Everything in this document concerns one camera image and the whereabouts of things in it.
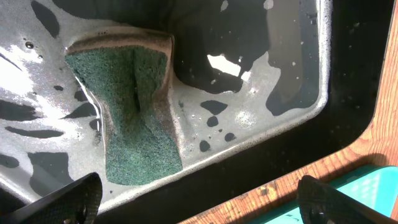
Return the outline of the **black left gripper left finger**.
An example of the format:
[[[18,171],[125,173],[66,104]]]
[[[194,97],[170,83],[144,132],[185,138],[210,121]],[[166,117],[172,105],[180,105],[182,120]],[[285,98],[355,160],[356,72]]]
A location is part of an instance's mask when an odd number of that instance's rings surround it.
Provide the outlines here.
[[[1,223],[93,223],[102,195],[100,176],[92,172],[30,205],[1,216]]]

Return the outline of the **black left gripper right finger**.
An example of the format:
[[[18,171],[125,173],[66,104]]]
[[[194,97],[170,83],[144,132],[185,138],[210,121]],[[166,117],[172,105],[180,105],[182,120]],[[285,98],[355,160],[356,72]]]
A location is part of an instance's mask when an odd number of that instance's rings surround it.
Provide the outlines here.
[[[297,204],[304,223],[397,224],[310,175],[298,182]]]

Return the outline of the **green scrubbing sponge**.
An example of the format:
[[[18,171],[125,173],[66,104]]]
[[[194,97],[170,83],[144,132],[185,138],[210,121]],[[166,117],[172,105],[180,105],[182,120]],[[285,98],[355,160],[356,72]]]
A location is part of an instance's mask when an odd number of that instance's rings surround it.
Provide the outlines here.
[[[174,39],[135,27],[78,36],[65,60],[102,110],[108,181],[145,185],[183,168],[168,99]]]

